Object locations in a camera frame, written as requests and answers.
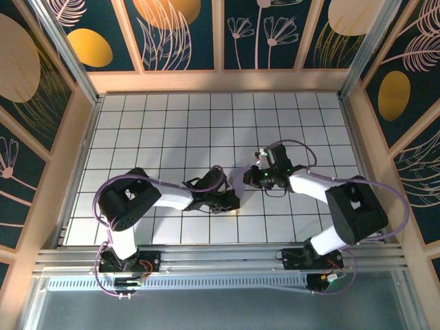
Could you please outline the light purple paper sheet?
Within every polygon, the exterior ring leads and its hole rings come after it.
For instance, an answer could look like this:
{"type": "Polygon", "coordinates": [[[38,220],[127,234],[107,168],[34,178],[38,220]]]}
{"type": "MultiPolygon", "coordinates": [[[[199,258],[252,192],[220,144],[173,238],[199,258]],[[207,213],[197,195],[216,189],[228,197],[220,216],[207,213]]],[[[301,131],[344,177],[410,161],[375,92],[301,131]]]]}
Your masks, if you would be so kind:
{"type": "Polygon", "coordinates": [[[243,182],[245,172],[251,169],[251,165],[247,164],[242,167],[233,168],[230,172],[229,183],[235,190],[235,195],[242,199],[247,185],[243,182]]]}

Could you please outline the black controller module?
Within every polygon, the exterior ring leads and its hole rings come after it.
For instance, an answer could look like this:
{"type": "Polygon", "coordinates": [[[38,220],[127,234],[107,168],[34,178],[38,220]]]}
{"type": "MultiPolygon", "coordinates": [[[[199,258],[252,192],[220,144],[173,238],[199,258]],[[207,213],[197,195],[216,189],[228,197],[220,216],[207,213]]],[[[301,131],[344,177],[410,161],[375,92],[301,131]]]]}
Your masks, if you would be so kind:
{"type": "Polygon", "coordinates": [[[306,289],[313,294],[325,294],[332,282],[344,277],[345,275],[342,272],[329,274],[308,274],[306,289]]]}
{"type": "Polygon", "coordinates": [[[132,296],[143,286],[144,281],[140,276],[117,277],[113,282],[113,290],[119,296],[132,296]]]}

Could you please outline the aluminium mounting rail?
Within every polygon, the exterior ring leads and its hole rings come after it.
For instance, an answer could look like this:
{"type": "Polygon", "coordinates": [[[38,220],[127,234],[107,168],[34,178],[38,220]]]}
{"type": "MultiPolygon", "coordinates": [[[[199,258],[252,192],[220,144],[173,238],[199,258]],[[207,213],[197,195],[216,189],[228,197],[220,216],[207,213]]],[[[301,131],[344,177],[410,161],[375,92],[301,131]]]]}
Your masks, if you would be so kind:
{"type": "MultiPolygon", "coordinates": [[[[201,276],[271,274],[283,271],[283,249],[302,250],[301,243],[244,243],[199,245],[141,245],[141,251],[160,252],[158,274],[201,276]]],[[[62,246],[41,250],[32,276],[87,276],[93,274],[96,246],[62,246]]],[[[408,265],[398,243],[372,242],[342,251],[345,272],[406,271],[408,265]]]]}

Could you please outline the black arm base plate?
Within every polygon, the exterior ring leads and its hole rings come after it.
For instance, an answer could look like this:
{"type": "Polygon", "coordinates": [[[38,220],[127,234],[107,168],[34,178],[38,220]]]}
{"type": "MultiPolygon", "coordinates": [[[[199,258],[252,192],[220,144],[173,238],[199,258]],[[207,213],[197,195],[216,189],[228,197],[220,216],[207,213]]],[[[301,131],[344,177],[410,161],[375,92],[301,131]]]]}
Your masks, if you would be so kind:
{"type": "Polygon", "coordinates": [[[285,270],[329,270],[344,267],[342,255],[337,250],[323,256],[316,254],[310,247],[285,248],[280,252],[285,270]]]}
{"type": "Polygon", "coordinates": [[[111,248],[106,248],[100,254],[98,269],[101,273],[158,272],[160,263],[160,251],[138,250],[128,258],[120,259],[111,248]]]}

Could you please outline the aluminium table side rail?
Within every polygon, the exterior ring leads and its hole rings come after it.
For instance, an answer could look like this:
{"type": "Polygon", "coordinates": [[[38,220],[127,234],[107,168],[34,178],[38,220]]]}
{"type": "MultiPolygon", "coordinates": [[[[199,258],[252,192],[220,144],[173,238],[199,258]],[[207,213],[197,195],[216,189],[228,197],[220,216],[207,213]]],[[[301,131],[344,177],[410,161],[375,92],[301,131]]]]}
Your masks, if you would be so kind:
{"type": "Polygon", "coordinates": [[[63,200],[62,208],[56,224],[56,230],[53,233],[53,239],[51,242],[51,248],[59,248],[63,245],[64,239],[67,236],[67,229],[71,219],[72,210],[76,206],[77,193],[80,184],[82,183],[83,170],[85,168],[89,148],[94,136],[97,121],[100,115],[104,96],[98,96],[95,104],[90,108],[87,122],[84,125],[82,131],[81,141],[76,152],[76,159],[69,176],[69,183],[66,189],[65,198],[63,200]]]}
{"type": "MultiPolygon", "coordinates": [[[[369,159],[368,150],[362,135],[361,126],[355,114],[356,107],[353,106],[353,103],[349,100],[349,98],[347,98],[346,100],[341,100],[340,105],[342,108],[348,135],[352,143],[353,152],[355,154],[355,159],[357,161],[357,167],[359,168],[360,175],[367,180],[370,180],[372,182],[377,182],[377,179],[375,178],[375,174],[373,171],[373,167],[371,165],[371,161],[369,159]]],[[[381,188],[379,186],[372,185],[371,188],[379,201],[381,197],[380,193],[388,193],[387,189],[381,188]]],[[[382,228],[378,234],[372,236],[374,239],[371,241],[371,243],[373,241],[394,243],[395,239],[393,238],[389,238],[389,237],[380,238],[380,239],[375,238],[375,237],[380,237],[381,235],[388,234],[389,231],[390,230],[388,226],[382,228]]]]}

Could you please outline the aluminium corner post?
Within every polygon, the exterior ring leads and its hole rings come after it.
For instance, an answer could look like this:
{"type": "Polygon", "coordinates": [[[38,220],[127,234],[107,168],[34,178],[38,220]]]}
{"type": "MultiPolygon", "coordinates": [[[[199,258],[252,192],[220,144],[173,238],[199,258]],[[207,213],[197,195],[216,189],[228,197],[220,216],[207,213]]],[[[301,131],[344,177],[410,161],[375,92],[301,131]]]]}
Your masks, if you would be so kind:
{"type": "Polygon", "coordinates": [[[350,96],[369,59],[373,56],[389,25],[397,14],[401,3],[402,0],[384,0],[370,31],[364,37],[359,50],[355,54],[346,78],[338,92],[339,101],[342,103],[346,102],[350,96]]]}
{"type": "Polygon", "coordinates": [[[73,74],[86,97],[93,104],[97,104],[100,98],[83,64],[79,61],[73,47],[67,39],[64,29],[56,20],[50,5],[46,0],[26,0],[32,6],[36,16],[40,19],[45,31],[55,44],[69,71],[73,74]]]}

